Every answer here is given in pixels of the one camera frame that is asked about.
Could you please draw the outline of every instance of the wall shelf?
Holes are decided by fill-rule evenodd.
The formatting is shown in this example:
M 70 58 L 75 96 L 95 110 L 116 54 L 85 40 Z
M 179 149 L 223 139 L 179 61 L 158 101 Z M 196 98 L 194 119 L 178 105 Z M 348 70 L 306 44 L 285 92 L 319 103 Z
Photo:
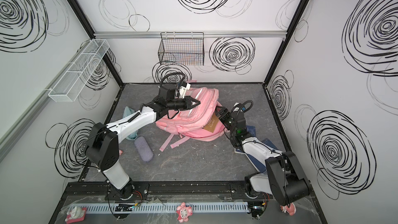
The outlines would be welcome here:
M 49 97 L 55 102 L 75 101 L 108 49 L 107 40 L 90 40 L 49 92 Z

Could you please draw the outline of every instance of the black metal frame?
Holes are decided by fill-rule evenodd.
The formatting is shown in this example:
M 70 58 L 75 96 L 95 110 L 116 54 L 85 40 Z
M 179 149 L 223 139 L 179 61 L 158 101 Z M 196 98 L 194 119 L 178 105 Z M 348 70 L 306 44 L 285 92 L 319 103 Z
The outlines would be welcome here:
M 251 206 L 262 206 L 263 196 L 256 199 L 248 198 L 244 191 L 245 181 L 192 181 L 192 182 L 136 182 L 135 189 L 142 195 L 143 200 L 151 201 L 156 197 L 162 202 L 167 202 L 176 195 L 216 195 L 221 201 L 242 200 Z M 68 183 L 55 211 L 49 221 L 54 224 L 57 220 L 58 213 L 64 206 L 68 196 L 106 196 L 109 183 L 107 182 L 75 182 Z M 121 200 L 116 191 L 111 189 L 108 194 L 109 200 L 115 203 L 131 203 L 140 197 L 134 195 L 127 201 Z
M 298 4 L 298 7 L 296 9 L 295 14 L 293 15 L 292 21 L 289 24 L 289 27 L 287 28 L 287 34 L 285 40 L 282 41 L 281 46 L 279 46 L 278 52 L 275 55 L 274 60 L 272 61 L 271 67 L 268 70 L 268 74 L 266 76 L 266 79 L 264 80 L 265 87 L 268 85 L 268 83 L 271 81 L 271 77 L 273 73 L 276 70 L 276 67 L 278 66 L 278 63 L 280 62 L 283 53 L 285 52 L 287 45 L 289 44 L 289 41 L 291 37 L 293 36 L 297 24 L 300 22 L 300 18 L 302 14 L 305 11 L 305 8 L 307 7 L 307 4 L 310 0 L 300 0 L 300 3 Z
M 85 16 L 83 10 L 81 9 L 80 5 L 78 4 L 77 0 L 67 0 L 69 5 L 72 7 L 73 11 L 75 12 L 77 18 L 79 19 L 82 27 L 86 30 L 88 36 L 90 38 L 94 37 L 94 29 L 92 28 L 91 24 L 89 23 L 87 17 Z M 273 73 L 276 70 L 276 67 L 283 55 L 283 52 L 286 50 L 287 44 L 289 43 L 294 30 L 300 21 L 300 17 L 303 14 L 306 5 L 309 0 L 301 0 L 299 3 L 298 8 L 293 16 L 293 19 L 287 29 L 286 39 L 282 41 L 281 46 L 276 53 L 274 61 L 271 64 L 271 68 L 268 71 L 266 79 L 263 84 L 264 93 L 268 100 L 269 106 L 271 108 L 272 114 L 274 116 L 275 122 L 277 124 L 278 130 L 281 134 L 281 138 L 283 144 L 285 146 L 286 151 L 291 150 L 289 142 L 287 140 L 286 134 L 283 130 L 282 124 L 277 116 L 275 106 L 273 105 L 269 93 L 267 91 L 267 84 L 270 82 Z M 116 108 L 117 103 L 119 102 L 120 95 L 126 85 L 123 83 L 122 79 L 120 78 L 119 74 L 117 73 L 115 67 L 113 66 L 111 60 L 109 59 L 108 55 L 106 54 L 103 58 L 105 64 L 109 68 L 112 76 L 115 78 L 117 84 L 120 87 L 120 90 L 116 96 L 116 100 L 112 104 L 111 110 L 108 113 L 108 116 L 105 120 L 105 123 L 108 123 L 113 115 L 113 112 Z M 137 83 L 137 84 L 155 84 L 155 83 Z M 198 84 L 236 84 L 236 83 L 198 83 Z M 242 84 L 261 84 L 258 82 L 254 83 L 242 83 Z M 84 167 L 82 174 L 80 175 L 79 181 L 75 183 L 68 183 L 49 223 L 54 223 L 57 219 L 57 215 L 61 208 L 63 207 L 66 199 L 68 196 L 76 196 L 76 195 L 106 195 L 108 183 L 106 182 L 82 182 L 87 175 L 90 161 L 87 162 L 86 166 Z M 255 205 L 262 202 L 262 198 L 258 199 L 251 199 L 248 198 L 245 194 L 244 190 L 244 181 L 184 181 L 184 182 L 134 182 L 136 189 L 141 192 L 143 199 L 147 199 L 147 194 L 151 195 L 191 195 L 193 192 L 195 194 L 206 194 L 206 195 L 222 195 L 230 200 L 242 199 L 244 201 L 249 202 L 251 205 Z M 123 202 L 118 197 L 116 197 L 115 192 L 110 193 L 111 198 L 115 198 L 116 202 Z M 314 191 L 311 191 L 311 199 L 316 207 L 316 210 L 321 218 L 322 223 L 326 224 L 325 216 L 323 215 L 322 209 L 319 205 L 319 202 L 315 196 Z

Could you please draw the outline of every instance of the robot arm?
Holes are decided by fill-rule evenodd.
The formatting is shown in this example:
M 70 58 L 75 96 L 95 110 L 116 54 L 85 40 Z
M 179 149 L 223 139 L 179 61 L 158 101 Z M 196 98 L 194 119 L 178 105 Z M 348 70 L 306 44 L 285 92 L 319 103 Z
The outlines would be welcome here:
M 246 101 L 236 105 L 232 112 L 225 107 L 216 108 L 216 116 L 231 131 L 232 146 L 261 161 L 267 168 L 267 174 L 259 173 L 245 178 L 246 193 L 249 196 L 256 196 L 260 192 L 270 193 L 282 206 L 309 195 L 312 187 L 296 155 L 290 151 L 275 150 L 247 131 L 244 113 L 252 106 L 252 101 Z
M 163 81 L 172 75 L 181 75 L 182 79 L 177 85 L 163 84 Z M 116 122 L 107 125 L 97 123 L 92 127 L 84 152 L 109 179 L 123 199 L 132 196 L 134 186 L 120 165 L 119 143 L 141 127 L 168 116 L 169 110 L 185 111 L 198 106 L 200 101 L 185 96 L 190 84 L 183 82 L 184 79 L 185 75 L 179 72 L 166 75 L 159 84 L 159 94 L 151 102 L 142 104 L 137 112 Z

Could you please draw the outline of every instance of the pink strap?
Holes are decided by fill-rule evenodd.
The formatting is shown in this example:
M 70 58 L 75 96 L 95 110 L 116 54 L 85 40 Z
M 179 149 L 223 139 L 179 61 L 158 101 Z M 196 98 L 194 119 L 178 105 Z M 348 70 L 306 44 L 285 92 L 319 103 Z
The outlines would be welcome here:
M 170 134 L 170 136 L 166 139 L 166 141 L 162 144 L 162 147 L 160 147 L 160 151 L 163 152 L 164 149 L 166 149 L 167 145 L 170 143 L 170 141 L 172 140 L 174 134 Z
M 180 139 L 179 141 L 171 144 L 170 147 L 173 149 L 173 148 L 179 146 L 180 144 L 182 144 L 183 142 L 187 141 L 188 139 L 190 139 L 190 137 L 185 136 L 184 138 Z

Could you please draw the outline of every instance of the light blue cloth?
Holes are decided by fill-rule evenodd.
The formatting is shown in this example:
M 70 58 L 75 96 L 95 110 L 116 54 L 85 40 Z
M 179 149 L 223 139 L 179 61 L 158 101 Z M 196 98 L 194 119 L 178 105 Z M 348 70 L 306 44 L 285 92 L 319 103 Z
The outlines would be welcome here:
M 135 111 L 134 111 L 133 109 L 131 109 L 131 108 L 129 108 L 129 107 L 126 107 L 126 108 L 125 108 L 125 111 L 123 112 L 123 118 L 125 118 L 125 117 L 127 117 L 127 116 L 129 116 L 129 115 L 132 115 L 134 112 L 135 112 Z M 137 130 L 136 132 L 133 132 L 132 134 L 130 134 L 130 135 L 127 137 L 127 139 L 128 139 L 128 140 L 136 140 L 137 137 L 138 137 L 137 132 L 138 132 L 138 130 Z

